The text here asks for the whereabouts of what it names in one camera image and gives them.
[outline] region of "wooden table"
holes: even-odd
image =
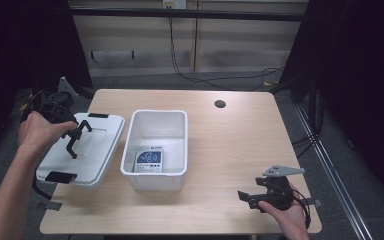
[[[215,106],[223,100],[226,107]],[[132,113],[184,110],[188,171],[181,191],[135,191],[120,171]],[[299,167],[273,95],[260,92],[99,90],[89,112],[123,116],[126,129],[96,188],[58,184],[40,229],[45,234],[261,234],[281,232],[268,214],[250,210],[237,191],[265,193],[255,177],[272,165]],[[310,197],[303,175],[289,180]],[[319,232],[311,208],[310,233]]]

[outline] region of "white plastic container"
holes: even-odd
[[[161,173],[135,173],[136,149],[162,146]],[[121,172],[136,190],[180,190],[188,162],[188,118],[180,110],[137,110],[133,113],[121,160]]]
[[[56,173],[60,176],[75,176],[69,182],[73,185],[99,186],[123,133],[124,118],[93,113],[77,113],[74,117],[79,123],[86,120],[92,128],[91,132],[84,128],[80,140],[74,143],[72,150],[77,154],[77,158],[73,159],[66,150],[71,138],[60,138],[40,163],[36,171],[37,179],[46,183],[68,183],[58,178],[49,181],[50,174]]]

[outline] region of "black robotic gripper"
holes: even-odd
[[[258,177],[255,180],[257,185],[267,188],[266,194],[249,195],[238,191],[239,199],[248,202],[251,209],[258,209],[264,213],[265,211],[258,205],[260,201],[266,201],[282,211],[291,207],[294,195],[287,177]]]

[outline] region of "round hole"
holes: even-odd
[[[223,101],[223,100],[217,100],[217,101],[214,103],[214,105],[216,105],[216,107],[218,107],[218,108],[224,108],[224,107],[226,107],[226,102]]]

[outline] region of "black cable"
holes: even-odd
[[[311,223],[311,216],[310,216],[310,206],[308,205],[308,201],[307,199],[304,197],[304,195],[302,195],[299,191],[297,190],[294,190],[292,189],[292,191],[298,193],[302,198],[303,200],[305,201],[305,204],[307,205],[307,207],[304,205],[304,203],[302,203],[302,201],[293,196],[293,198],[295,199],[295,201],[298,202],[299,205],[301,205],[302,209],[304,210],[304,214],[305,214],[305,227],[308,229],[310,227],[310,223]]]
[[[324,111],[326,107],[326,103],[323,101],[323,97],[320,93],[318,93],[317,100],[317,120],[316,120],[316,129],[314,129],[315,134],[317,136],[320,135],[322,131],[322,126],[324,122]]]
[[[297,155],[297,159],[300,158],[305,152],[307,152],[307,150],[310,149],[310,147],[311,147],[312,145],[313,145],[313,143],[308,144],[308,146],[305,147],[305,149],[302,150],[302,152],[299,153],[299,154]]]
[[[272,88],[269,90],[269,92],[271,94],[276,94],[284,89],[288,89],[289,87],[291,87],[296,81],[298,81],[300,79],[300,75],[292,78],[291,80],[289,81],[284,81],[283,83],[277,85],[276,87]]]
[[[266,187],[267,186],[270,186],[272,188],[276,188],[282,192],[285,192],[285,189],[282,189],[281,187],[275,185],[275,184],[270,184],[270,183],[266,183]],[[302,207],[302,209],[304,210],[304,214],[305,214],[305,226],[308,227],[310,226],[310,222],[311,222],[311,216],[310,216],[310,206],[308,204],[308,201],[307,199],[304,197],[304,195],[302,195],[302,193],[300,193],[298,190],[295,190],[295,189],[292,189],[293,192],[296,192],[298,193],[298,195],[300,195],[302,197],[302,199],[304,200],[305,204],[297,197],[295,197],[293,194],[292,194],[292,197],[295,201],[298,202],[298,204]]]
[[[221,88],[223,90],[227,90],[227,91],[235,91],[235,89],[229,89],[229,88],[225,88],[225,87],[222,87],[220,85],[217,85],[217,84],[214,84],[214,83],[211,83],[211,81],[216,81],[216,80],[227,80],[227,79],[253,79],[253,78],[259,78],[261,77],[262,78],[262,81],[261,83],[252,88],[252,89],[248,89],[248,90],[245,90],[245,91],[255,91],[257,90],[258,88],[260,88],[261,86],[264,85],[264,76],[267,76],[267,75],[270,75],[276,71],[279,71],[279,70],[282,70],[283,67],[281,68],[266,68],[264,70],[261,71],[261,74],[259,75],[254,75],[254,76],[236,76],[236,77],[219,77],[219,78],[209,78],[209,79],[201,79],[201,78],[195,78],[195,77],[187,77],[185,76],[179,69],[179,66],[177,65],[177,59],[176,59],[176,51],[175,51],[175,47],[174,47],[174,40],[173,40],[173,21],[171,18],[169,18],[169,25],[170,25],[170,46],[171,46],[171,60],[172,60],[172,66],[173,66],[173,69],[174,71],[180,76],[182,77],[183,79],[186,79],[190,82],[194,82],[194,83],[207,83],[211,86],[214,86],[214,87],[217,87],[217,88]]]
[[[23,99],[27,96],[30,96],[32,93],[29,89],[21,89],[21,90],[18,90],[16,95],[15,95],[15,98],[14,100],[18,100],[18,99]]]
[[[37,100],[38,97],[45,97],[47,98],[49,96],[48,91],[39,91],[35,93],[30,101],[27,103],[26,108],[24,109],[23,113],[21,114],[20,121],[23,122],[27,119],[28,115],[31,113],[31,110],[34,108],[35,101]]]
[[[35,174],[34,174],[34,176],[33,176],[33,181],[32,181],[32,187],[33,187],[33,190],[34,190],[37,194],[41,195],[42,197],[44,197],[44,198],[46,198],[46,199],[48,199],[48,200],[51,200],[51,199],[52,199],[51,195],[49,195],[49,194],[45,193],[44,191],[42,191],[41,189],[39,189],[39,187],[37,186],[36,181],[37,181],[37,175],[36,175],[36,171],[35,171]]]
[[[311,140],[310,139],[307,139],[307,141],[304,141],[300,144],[295,144],[294,148],[300,148],[300,147],[303,147],[303,146],[307,146],[309,143],[311,143]]]
[[[296,145],[296,144],[298,144],[298,143],[302,143],[302,142],[304,142],[304,141],[309,141],[310,138],[311,138],[311,136],[305,136],[305,137],[302,137],[301,139],[292,142],[292,145]]]

